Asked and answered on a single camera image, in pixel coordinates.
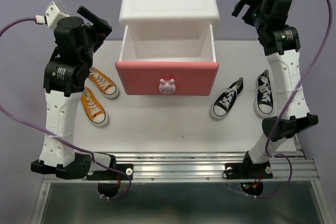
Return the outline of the dark pink top drawer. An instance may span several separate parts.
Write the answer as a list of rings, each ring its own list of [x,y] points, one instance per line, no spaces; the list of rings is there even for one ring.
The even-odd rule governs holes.
[[[142,23],[124,29],[115,63],[128,95],[210,95],[219,63],[212,24]],[[174,79],[175,92],[159,91],[160,79]]]

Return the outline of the pink bunny knob top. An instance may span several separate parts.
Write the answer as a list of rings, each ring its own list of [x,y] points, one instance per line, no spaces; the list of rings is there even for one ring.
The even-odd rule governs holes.
[[[159,91],[164,94],[171,94],[175,92],[176,86],[174,79],[170,79],[166,81],[164,79],[160,79]]]

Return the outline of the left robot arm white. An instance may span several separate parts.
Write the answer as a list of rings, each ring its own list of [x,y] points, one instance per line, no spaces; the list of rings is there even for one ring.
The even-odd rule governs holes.
[[[77,107],[93,63],[93,54],[112,27],[83,6],[78,16],[68,15],[51,2],[45,22],[54,32],[56,48],[44,71],[47,103],[44,145],[31,171],[62,179],[82,179],[90,170],[91,154],[73,148]]]

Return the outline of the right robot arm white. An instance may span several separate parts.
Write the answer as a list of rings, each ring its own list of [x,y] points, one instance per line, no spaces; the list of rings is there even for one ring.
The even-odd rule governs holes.
[[[311,114],[300,83],[300,40],[298,31],[286,24],[292,0],[240,0],[234,7],[238,16],[245,5],[249,8],[242,17],[257,30],[258,41],[264,49],[274,80],[277,115],[262,121],[258,142],[250,149],[242,163],[244,175],[253,177],[260,172],[260,164],[287,139],[318,124],[318,116]]]

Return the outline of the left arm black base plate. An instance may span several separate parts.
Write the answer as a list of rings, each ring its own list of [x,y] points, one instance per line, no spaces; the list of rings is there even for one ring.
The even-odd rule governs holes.
[[[99,197],[107,201],[121,199],[127,195],[131,187],[134,165],[131,163],[116,164],[115,169],[122,174],[105,170],[92,172],[85,177],[87,181],[98,182]]]

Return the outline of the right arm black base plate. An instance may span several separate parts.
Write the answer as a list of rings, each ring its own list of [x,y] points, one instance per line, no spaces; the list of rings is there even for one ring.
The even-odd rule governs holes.
[[[258,197],[264,189],[263,179],[272,179],[270,162],[262,164],[226,163],[222,172],[224,179],[241,180],[240,186],[247,195]]]

